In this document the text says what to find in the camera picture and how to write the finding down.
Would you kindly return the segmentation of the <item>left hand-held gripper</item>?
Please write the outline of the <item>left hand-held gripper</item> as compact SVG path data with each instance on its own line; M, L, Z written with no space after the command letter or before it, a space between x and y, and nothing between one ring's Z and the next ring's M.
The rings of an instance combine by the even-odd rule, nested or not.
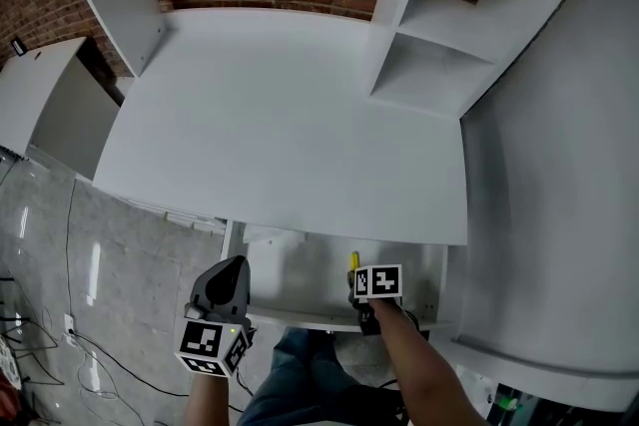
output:
M234 376L253 345L250 286L250 264L243 255L219 261L196 279L175 333L174 353L189 371ZM215 306L224 310L213 311Z

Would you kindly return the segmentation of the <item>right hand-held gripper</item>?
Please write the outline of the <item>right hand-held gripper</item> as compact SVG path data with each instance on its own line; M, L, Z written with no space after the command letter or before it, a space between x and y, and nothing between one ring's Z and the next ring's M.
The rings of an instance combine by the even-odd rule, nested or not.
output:
M348 299L357 313L357 323L364 336L380 335L380 326L373 307L372 299L380 299L396 306L416 329L419 322L416 316L401 307L403 277L400 264L378 264L359 266L346 274Z

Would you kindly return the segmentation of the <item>wide white desk drawer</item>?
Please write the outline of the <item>wide white desk drawer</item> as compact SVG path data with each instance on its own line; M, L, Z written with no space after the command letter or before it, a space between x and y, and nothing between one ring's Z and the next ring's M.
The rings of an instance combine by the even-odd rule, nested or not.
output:
M348 302L349 257L359 252L363 265L399 263L403 270L403 307L422 330L449 324L438 311L445 285L447 248L308 233L299 245L244 244L246 223L229 220L221 258L243 255L250 264L248 317L284 326L359 332L357 313Z

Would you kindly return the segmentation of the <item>person's right forearm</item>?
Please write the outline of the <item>person's right forearm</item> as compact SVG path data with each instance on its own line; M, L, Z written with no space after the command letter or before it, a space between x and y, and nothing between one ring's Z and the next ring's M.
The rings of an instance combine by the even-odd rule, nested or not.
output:
M369 303L412 425L488 426L471 405L452 367L403 310L382 299Z

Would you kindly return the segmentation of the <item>person's left forearm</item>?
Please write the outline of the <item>person's left forearm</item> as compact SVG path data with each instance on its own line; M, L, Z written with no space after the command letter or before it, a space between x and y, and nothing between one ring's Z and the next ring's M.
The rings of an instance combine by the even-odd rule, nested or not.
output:
M184 426L230 426L229 381L195 374L187 400Z

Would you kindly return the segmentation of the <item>small white drawer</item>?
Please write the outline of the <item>small white drawer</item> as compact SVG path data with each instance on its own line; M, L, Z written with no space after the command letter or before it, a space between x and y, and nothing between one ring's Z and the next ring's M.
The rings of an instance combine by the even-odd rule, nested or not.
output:
M124 197L119 197L119 200L134 208L158 215L163 220L170 221L193 230L200 230L220 235L223 235L226 231L228 221L224 218L209 217L197 213L168 209Z

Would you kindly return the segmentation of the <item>person's blue jeans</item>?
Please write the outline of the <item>person's blue jeans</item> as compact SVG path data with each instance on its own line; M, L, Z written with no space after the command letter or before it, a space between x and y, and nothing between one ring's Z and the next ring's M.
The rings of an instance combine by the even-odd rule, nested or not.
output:
M362 385L345 372L333 335L289 328L237 426L405 426L402 407L397 391Z

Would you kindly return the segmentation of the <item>white desk with hutch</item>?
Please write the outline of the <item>white desk with hutch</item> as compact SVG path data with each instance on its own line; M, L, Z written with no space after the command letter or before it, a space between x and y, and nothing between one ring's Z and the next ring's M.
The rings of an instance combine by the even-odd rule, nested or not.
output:
M464 245L461 117L562 0L377 0L367 22L88 2L135 76L97 188L281 229Z

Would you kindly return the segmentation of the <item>black metal stand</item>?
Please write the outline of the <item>black metal stand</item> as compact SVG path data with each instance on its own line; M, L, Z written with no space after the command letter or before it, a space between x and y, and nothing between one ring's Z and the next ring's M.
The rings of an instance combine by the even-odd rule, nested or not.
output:
M18 280L0 271L0 359L7 378L19 390L35 386L62 387L65 382L48 366L60 343L36 318Z

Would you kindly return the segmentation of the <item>small white desk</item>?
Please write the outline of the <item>small white desk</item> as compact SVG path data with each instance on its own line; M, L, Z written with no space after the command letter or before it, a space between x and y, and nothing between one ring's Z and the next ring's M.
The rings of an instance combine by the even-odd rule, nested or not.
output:
M0 70L0 147L91 182L121 103L86 66L86 37L10 58Z

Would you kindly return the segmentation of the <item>black window frame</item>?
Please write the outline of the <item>black window frame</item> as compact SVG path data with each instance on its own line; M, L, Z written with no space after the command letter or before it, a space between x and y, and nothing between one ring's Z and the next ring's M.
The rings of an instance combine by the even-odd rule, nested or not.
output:
M505 411L495 403L500 396L517 397L520 406ZM583 387L574 396L483 383L471 404L489 426L639 426L639 381Z

